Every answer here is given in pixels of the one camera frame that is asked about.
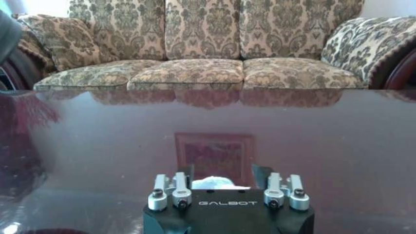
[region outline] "table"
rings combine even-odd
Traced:
[[[302,176],[315,233],[416,233],[415,120],[414,91],[0,95],[0,229],[142,233],[156,174],[255,188],[255,163]]]

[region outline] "sofa armrest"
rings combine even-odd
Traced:
[[[28,26],[22,24],[23,37],[19,42],[19,49],[27,54],[27,56],[34,60],[40,74],[43,77],[47,77],[48,74],[56,72],[55,63],[52,57],[46,50],[44,46],[39,42],[35,33]]]
[[[322,60],[355,73],[370,88],[384,88],[392,72],[416,48],[416,17],[358,18],[336,29]]]

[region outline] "bolt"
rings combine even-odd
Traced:
[[[303,189],[295,189],[294,193],[295,193],[295,197],[306,196],[306,191]]]
[[[162,198],[163,197],[163,190],[162,189],[154,189],[152,196],[154,196],[154,198]]]
[[[271,208],[271,210],[278,210],[279,209],[279,201],[278,200],[271,200],[268,202],[268,207]]]
[[[184,211],[188,207],[188,202],[186,200],[180,200],[179,203],[178,203],[178,209],[180,211]]]

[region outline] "sofa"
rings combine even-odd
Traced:
[[[71,0],[19,16],[35,90],[403,89],[416,16],[364,0]]]

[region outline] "white wall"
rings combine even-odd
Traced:
[[[68,16],[70,0],[6,0],[14,13]]]
[[[14,13],[67,16],[70,0],[6,0]],[[416,15],[416,0],[366,0],[362,17]]]
[[[366,0],[362,17],[416,15],[416,0]]]
[[[31,15],[46,14],[51,16],[68,16],[68,0],[23,0],[27,13]]]

